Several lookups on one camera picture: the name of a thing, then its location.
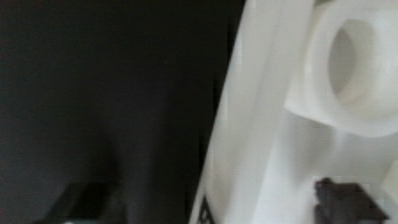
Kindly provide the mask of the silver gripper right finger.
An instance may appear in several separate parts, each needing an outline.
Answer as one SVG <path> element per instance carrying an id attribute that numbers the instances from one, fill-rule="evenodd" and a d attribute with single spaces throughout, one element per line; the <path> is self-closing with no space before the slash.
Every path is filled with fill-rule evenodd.
<path id="1" fill-rule="evenodd" d="M 383 224 L 388 216 L 360 185 L 323 178 L 314 183 L 314 224 Z"/>

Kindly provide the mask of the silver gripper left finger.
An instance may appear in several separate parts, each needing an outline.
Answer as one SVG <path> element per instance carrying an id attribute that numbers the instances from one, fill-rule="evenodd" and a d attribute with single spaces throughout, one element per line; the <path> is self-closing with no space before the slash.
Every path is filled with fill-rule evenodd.
<path id="1" fill-rule="evenodd" d="M 106 183 L 70 183 L 44 218 L 33 224 L 102 224 L 108 198 Z"/>

